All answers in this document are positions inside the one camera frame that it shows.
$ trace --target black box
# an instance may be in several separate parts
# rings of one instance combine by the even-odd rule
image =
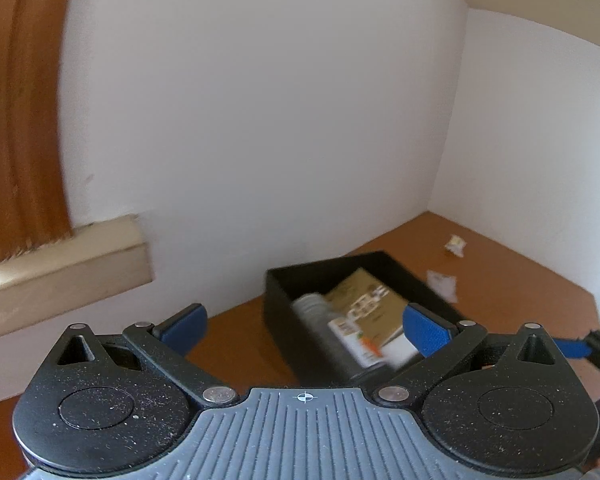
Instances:
[[[312,335],[291,308],[291,303],[304,294],[327,294],[360,267],[402,297],[419,303],[449,322],[457,323],[464,319],[384,251],[269,269],[266,273],[264,322],[301,386],[372,386],[389,379],[372,376],[366,377],[362,384],[350,384],[348,378],[325,359]]]

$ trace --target metal pin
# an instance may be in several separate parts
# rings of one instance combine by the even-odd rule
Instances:
[[[203,399],[216,404],[224,404],[234,400],[237,395],[236,391],[228,386],[212,386],[202,392]]]
[[[378,390],[378,397],[387,402],[401,402],[409,398],[409,391],[402,386],[385,386]]]

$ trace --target wall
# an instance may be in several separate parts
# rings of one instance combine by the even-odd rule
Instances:
[[[600,312],[600,47],[471,10],[429,208],[586,288]]]
[[[77,223],[138,213],[155,281],[0,338],[0,399],[71,322],[212,314],[264,270],[426,209],[463,0],[71,0],[62,156]]]

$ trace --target brown wooden trim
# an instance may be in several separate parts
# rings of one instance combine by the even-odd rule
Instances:
[[[68,0],[0,0],[0,260],[70,234],[58,150]]]

